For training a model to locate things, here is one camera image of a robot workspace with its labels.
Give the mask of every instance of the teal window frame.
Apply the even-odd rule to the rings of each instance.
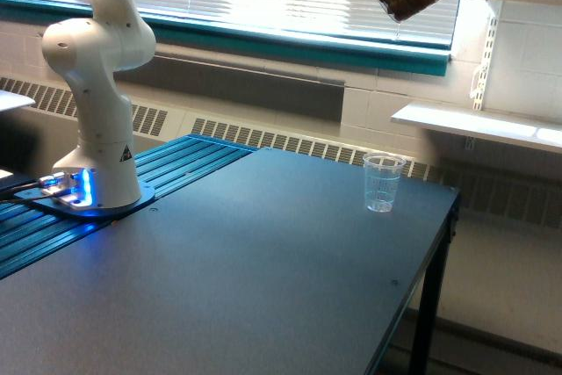
[[[49,0],[0,0],[0,18],[49,25],[90,17],[91,8]],[[444,76],[450,47],[388,41],[349,40],[297,32],[257,32],[236,25],[142,12],[159,42],[259,55],[279,60],[390,69]]]

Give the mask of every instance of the table leg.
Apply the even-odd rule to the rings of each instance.
[[[437,306],[439,305],[439,296],[441,295],[441,284],[447,263],[449,245],[453,236],[454,224],[457,220],[455,214],[454,212],[451,213],[448,223],[443,228],[445,233],[443,233],[437,251],[425,271],[408,375],[425,375],[427,370],[431,336],[436,323]]]

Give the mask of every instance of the blue led light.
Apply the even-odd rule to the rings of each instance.
[[[82,179],[82,189],[84,192],[84,198],[82,200],[83,206],[91,206],[92,200],[92,189],[91,189],[91,178],[90,172],[87,169],[83,169],[80,178]]]

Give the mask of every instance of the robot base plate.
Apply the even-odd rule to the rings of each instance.
[[[34,198],[43,195],[41,189],[34,188],[27,191],[17,193],[16,198]],[[148,184],[140,184],[140,199],[133,202],[129,206],[120,206],[117,208],[99,208],[97,210],[75,210],[69,206],[65,206],[61,202],[52,198],[39,199],[30,201],[29,205],[47,210],[51,213],[58,213],[70,217],[77,217],[86,220],[115,220],[125,217],[130,213],[141,209],[144,206],[155,201],[155,189]]]

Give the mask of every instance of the shelf bracket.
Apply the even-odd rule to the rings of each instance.
[[[475,111],[482,110],[482,106],[484,104],[484,94],[486,92],[486,85],[489,75],[488,71],[490,69],[490,64],[492,63],[495,37],[498,32],[498,24],[500,23],[501,6],[502,2],[499,2],[499,4],[497,5],[497,12],[495,14],[490,14],[484,52],[482,54],[482,62],[476,69],[474,78],[472,79],[470,96],[472,99],[472,109]]]

